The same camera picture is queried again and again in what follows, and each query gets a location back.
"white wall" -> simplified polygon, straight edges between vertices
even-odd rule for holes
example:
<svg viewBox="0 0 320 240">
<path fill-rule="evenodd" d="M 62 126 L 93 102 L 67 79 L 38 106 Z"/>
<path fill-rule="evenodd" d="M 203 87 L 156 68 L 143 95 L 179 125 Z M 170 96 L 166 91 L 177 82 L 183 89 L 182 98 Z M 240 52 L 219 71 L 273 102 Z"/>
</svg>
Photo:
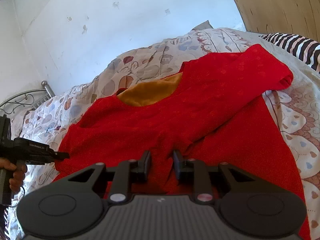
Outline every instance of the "white wall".
<svg viewBox="0 0 320 240">
<path fill-rule="evenodd" d="M 41 80 L 23 43 L 13 0 L 0 0 L 0 103 L 35 88 L 41 88 Z"/>
<path fill-rule="evenodd" d="M 56 94 L 90 82 L 130 49 L 209 20 L 244 30 L 233 0 L 14 0 L 35 66 Z"/>
</svg>

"floral blanket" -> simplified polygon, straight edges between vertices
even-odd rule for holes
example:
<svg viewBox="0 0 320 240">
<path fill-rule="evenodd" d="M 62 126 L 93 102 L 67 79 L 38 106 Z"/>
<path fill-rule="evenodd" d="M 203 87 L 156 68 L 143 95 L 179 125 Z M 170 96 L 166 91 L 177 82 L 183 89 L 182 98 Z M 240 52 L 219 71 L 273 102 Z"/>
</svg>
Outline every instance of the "floral blanket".
<svg viewBox="0 0 320 240">
<path fill-rule="evenodd" d="M 308 209 L 311 239 L 320 238 L 320 75 L 296 57 L 254 33 L 227 28 L 191 31 L 147 48 L 134 49 L 114 59 L 92 82 L 75 86 L 26 114 L 21 137 L 49 144 L 57 150 L 72 123 L 76 123 L 92 103 L 139 82 L 175 74 L 183 61 L 209 52 L 243 52 L 259 43 L 288 65 L 294 80 L 286 90 L 266 91 L 266 105 L 296 160 Z M 26 194 L 48 183 L 57 175 L 54 164 L 28 167 Z M 15 196 L 12 205 L 22 197 Z M 15 208 L 9 208 L 8 231 L 11 240 L 23 232 Z"/>
</svg>

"ribbed gray surface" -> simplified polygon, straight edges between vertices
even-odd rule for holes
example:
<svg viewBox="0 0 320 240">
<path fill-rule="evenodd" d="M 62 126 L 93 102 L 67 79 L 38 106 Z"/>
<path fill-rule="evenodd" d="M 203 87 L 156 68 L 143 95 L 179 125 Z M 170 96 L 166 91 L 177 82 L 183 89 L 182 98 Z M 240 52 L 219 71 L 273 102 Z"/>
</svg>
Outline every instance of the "ribbed gray surface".
<svg viewBox="0 0 320 240">
<path fill-rule="evenodd" d="M 253 240 L 222 223 L 210 206 L 188 196 L 137 195 L 126 205 L 113 206 L 101 223 L 72 240 Z M 298 240 L 293 235 L 282 240 Z M 25 240 L 39 240 L 27 236 Z"/>
</svg>

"wooden panel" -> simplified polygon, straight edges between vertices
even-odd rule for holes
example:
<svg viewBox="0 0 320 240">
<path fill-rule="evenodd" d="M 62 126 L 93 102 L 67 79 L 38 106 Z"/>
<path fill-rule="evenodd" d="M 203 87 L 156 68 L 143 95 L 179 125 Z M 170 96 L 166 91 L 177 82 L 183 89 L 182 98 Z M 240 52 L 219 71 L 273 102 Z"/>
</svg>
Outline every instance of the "wooden panel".
<svg viewBox="0 0 320 240">
<path fill-rule="evenodd" d="M 248 31 L 320 41 L 320 0 L 235 0 Z"/>
</svg>

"bed frame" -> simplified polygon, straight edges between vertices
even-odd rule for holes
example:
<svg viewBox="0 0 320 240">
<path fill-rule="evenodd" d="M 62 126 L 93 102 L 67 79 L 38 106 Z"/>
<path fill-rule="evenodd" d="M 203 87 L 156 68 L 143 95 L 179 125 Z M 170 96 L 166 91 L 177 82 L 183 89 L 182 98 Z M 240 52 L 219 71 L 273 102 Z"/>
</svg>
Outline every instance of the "bed frame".
<svg viewBox="0 0 320 240">
<path fill-rule="evenodd" d="M 45 101 L 55 96 L 47 81 L 42 81 L 41 86 L 41 89 L 24 91 L 3 101 L 0 104 L 0 113 L 4 112 L 6 115 L 15 114 L 16 109 L 21 106 L 30 106 L 32 110 L 36 110 Z M 44 92 L 45 94 L 41 96 L 40 99 L 35 100 L 35 94 L 39 94 L 39 92 Z"/>
</svg>

